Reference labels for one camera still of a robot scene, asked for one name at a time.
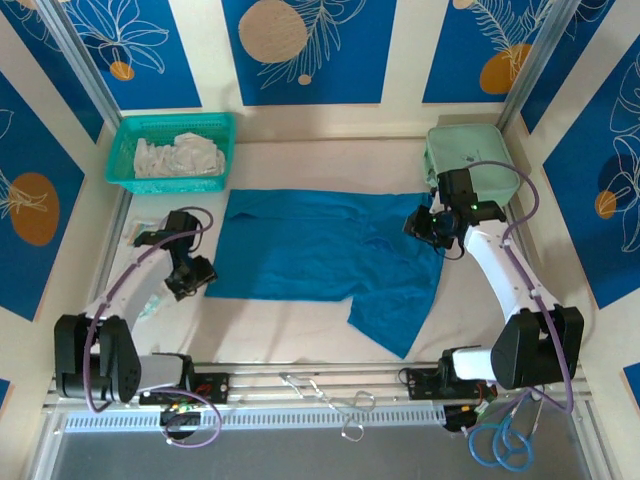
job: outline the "gray floor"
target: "gray floor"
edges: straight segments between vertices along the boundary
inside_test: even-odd
[[[519,429],[530,428],[520,412]],[[479,437],[488,448],[491,436]],[[590,478],[573,424],[545,408],[524,474],[477,464],[462,435],[438,426],[371,427],[350,443],[336,429],[226,431],[196,450],[168,446],[159,433],[66,434],[55,480],[327,480]]]

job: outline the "blue cable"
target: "blue cable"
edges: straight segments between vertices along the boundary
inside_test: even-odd
[[[494,467],[502,466],[503,468],[516,473],[525,472],[529,470],[529,468],[531,468],[531,465],[533,465],[533,459],[534,459],[533,446],[531,444],[531,437],[527,438],[519,431],[515,430],[514,428],[511,428],[512,421],[513,421],[512,416],[507,415],[499,424],[488,423],[488,424],[480,425],[479,427],[477,427],[475,430],[471,432],[469,436],[469,451],[471,452],[471,456],[476,460],[476,462],[478,462],[483,467],[494,468]],[[480,457],[480,455],[478,455],[478,452],[476,452],[476,446],[475,446],[476,436],[478,435],[479,432],[482,432],[484,430],[496,431],[495,434],[493,435],[493,441],[491,442],[493,454],[496,457],[496,460],[494,462],[485,460],[484,458]],[[510,437],[512,435],[517,437],[522,442],[523,444],[522,447],[516,448],[513,446],[510,440]],[[501,442],[502,442],[503,449],[505,450],[504,453],[500,453]],[[525,453],[527,455],[527,461],[523,465],[516,466],[516,465],[511,465],[508,462],[511,455],[525,454]]]

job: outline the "plastic basket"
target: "plastic basket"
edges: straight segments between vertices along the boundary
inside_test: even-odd
[[[176,135],[192,132],[213,140],[226,158],[222,175],[198,177],[136,178],[133,158],[138,139],[148,143],[173,145]],[[105,179],[131,193],[217,192],[224,190],[233,164],[236,127],[230,113],[190,113],[141,115],[125,118],[120,124],[107,161]]]
[[[427,134],[425,180],[437,187],[437,176],[473,162],[494,160],[513,165],[502,134],[494,125],[470,124],[435,127]],[[504,207],[520,187],[520,177],[500,166],[471,169],[471,181],[480,201],[494,200]]]

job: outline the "white cloth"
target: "white cloth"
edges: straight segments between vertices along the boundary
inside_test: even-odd
[[[216,176],[225,168],[224,153],[212,140],[194,133],[176,136],[173,146],[156,147],[141,138],[133,159],[136,178]]]

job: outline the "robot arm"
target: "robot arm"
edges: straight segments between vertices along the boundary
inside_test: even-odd
[[[202,256],[191,258],[193,236],[157,243],[179,233],[198,229],[199,221],[184,211],[172,211],[163,229],[144,232],[135,241],[139,265],[127,267],[105,292],[116,294],[107,301],[100,296],[80,315],[63,315],[56,323],[56,388],[60,396],[84,398],[82,357],[88,326],[100,311],[95,342],[100,353],[91,354],[90,378],[94,400],[128,403],[134,395],[158,387],[181,385],[189,389],[193,364],[184,355],[138,356],[131,330],[149,298],[164,283],[177,301],[217,278],[211,263]]]
[[[442,381],[486,380],[506,389],[561,381],[558,358],[534,295],[550,311],[573,378],[584,320],[575,307],[560,306],[511,239],[504,238],[508,228],[504,212],[495,202],[478,202],[468,169],[440,174],[434,197],[431,209],[421,206],[407,219],[405,232],[436,249],[450,249],[457,240],[482,268],[505,320],[493,347],[445,351],[439,370],[449,378]],[[535,291],[530,291],[523,274]]]

